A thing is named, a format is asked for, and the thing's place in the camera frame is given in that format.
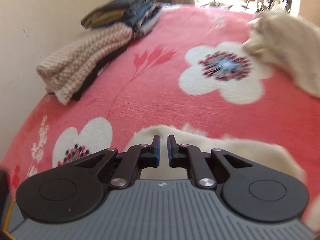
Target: black round disc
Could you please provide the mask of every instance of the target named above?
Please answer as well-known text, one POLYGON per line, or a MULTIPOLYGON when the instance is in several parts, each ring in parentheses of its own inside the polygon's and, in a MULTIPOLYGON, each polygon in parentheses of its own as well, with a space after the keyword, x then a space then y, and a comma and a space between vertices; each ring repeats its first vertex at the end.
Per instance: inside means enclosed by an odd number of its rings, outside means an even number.
POLYGON ((300 217, 308 204, 306 187, 289 175, 263 170, 250 174, 238 169, 222 188, 226 205, 257 222, 276 223, 300 217))
POLYGON ((90 169, 66 165, 25 180, 16 193, 23 215, 44 223, 66 223, 95 210, 103 188, 90 169))

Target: folded dark clothing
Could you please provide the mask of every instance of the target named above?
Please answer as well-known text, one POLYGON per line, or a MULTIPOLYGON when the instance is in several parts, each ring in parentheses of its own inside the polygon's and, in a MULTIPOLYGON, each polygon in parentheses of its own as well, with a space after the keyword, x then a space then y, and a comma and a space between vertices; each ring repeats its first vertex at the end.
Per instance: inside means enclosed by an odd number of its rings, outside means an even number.
POLYGON ((108 27, 115 22, 118 22, 124 16, 126 11, 126 9, 112 10, 108 12, 97 11, 84 22, 83 27, 86 29, 108 27))
POLYGON ((85 16, 81 20, 81 25, 85 28, 92 27, 92 19, 96 18, 97 16, 101 16, 104 13, 111 11, 111 10, 122 10, 128 9, 133 4, 139 2, 141 0, 113 0, 110 3, 107 3, 101 7, 95 8, 92 12, 90 12, 87 16, 85 16))
POLYGON ((161 10, 159 10, 152 18, 149 18, 140 29, 135 33, 135 40, 141 39, 153 30, 153 27, 158 22, 161 16, 161 10))
POLYGON ((149 1, 147 3, 144 3, 144 5, 141 6, 141 8, 137 9, 129 19, 120 20, 120 21, 124 22, 129 27, 133 27, 134 25, 137 24, 137 22, 139 20, 141 20, 144 17, 145 13, 148 10, 150 10, 152 7, 153 7, 153 1, 149 1))
POLYGON ((141 33, 140 33, 141 27, 146 22, 148 22, 149 20, 154 18, 161 11, 161 8, 162 8, 161 4, 160 3, 156 3, 149 10, 145 11, 145 13, 143 14, 143 17, 140 17, 140 19, 135 23, 135 25, 132 28, 133 29, 133 38, 137 38, 137 36, 141 37, 141 33))
POLYGON ((87 78, 84 80, 82 86, 80 89, 73 94, 72 98, 73 100, 79 101, 82 94, 93 84, 93 82, 98 77, 99 71, 110 61, 114 60, 116 57, 118 57, 120 54, 125 52, 128 48, 128 44, 125 46, 115 50, 114 52, 110 53, 109 55, 105 56, 102 60, 100 60, 95 68, 92 70, 92 72, 87 76, 87 78))

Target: stack of folded clothes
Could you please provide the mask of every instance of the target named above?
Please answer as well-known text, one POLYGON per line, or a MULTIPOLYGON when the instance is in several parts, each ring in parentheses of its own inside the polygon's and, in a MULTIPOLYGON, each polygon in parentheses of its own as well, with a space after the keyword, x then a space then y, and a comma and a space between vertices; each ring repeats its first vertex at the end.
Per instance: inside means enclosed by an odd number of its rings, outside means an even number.
POLYGON ((37 66, 37 73, 66 105, 80 100, 103 68, 122 54, 130 41, 147 35, 158 21, 161 5, 154 0, 113 0, 81 20, 87 36, 56 51, 37 66))

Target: pink blanket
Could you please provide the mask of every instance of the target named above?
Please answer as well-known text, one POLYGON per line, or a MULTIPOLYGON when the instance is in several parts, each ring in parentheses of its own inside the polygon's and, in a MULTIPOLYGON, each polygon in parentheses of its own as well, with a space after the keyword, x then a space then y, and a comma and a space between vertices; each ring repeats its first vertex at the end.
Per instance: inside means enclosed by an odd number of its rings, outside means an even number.
POLYGON ((320 193, 320 101, 241 47, 252 15, 174 6, 154 31, 108 65, 79 102, 46 95, 13 140, 2 165, 13 192, 56 167, 66 151, 122 151, 135 132, 164 124, 285 147, 320 193))

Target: white fluffy cloth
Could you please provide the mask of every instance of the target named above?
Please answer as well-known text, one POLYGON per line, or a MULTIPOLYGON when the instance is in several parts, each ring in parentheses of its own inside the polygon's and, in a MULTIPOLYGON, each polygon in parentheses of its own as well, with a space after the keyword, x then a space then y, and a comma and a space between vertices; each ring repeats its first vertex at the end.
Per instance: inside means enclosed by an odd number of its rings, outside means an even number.
POLYGON ((187 178, 185 169, 173 169, 169 166, 167 136, 170 134, 174 135, 178 144, 195 145, 203 152, 211 152, 212 148, 221 148, 274 170, 289 174, 303 183, 306 182, 305 171, 296 163, 290 153, 279 145, 232 138, 211 139, 165 125, 152 126, 135 133, 125 149, 127 151, 130 146, 141 143, 150 144, 154 135, 161 137, 160 167, 143 169, 141 172, 142 179, 187 178))
POLYGON ((313 231, 320 231, 320 195, 311 203, 309 213, 306 216, 305 223, 313 231))
POLYGON ((302 17, 262 12, 248 23, 244 49, 287 71, 302 90, 320 97, 320 29, 302 17))

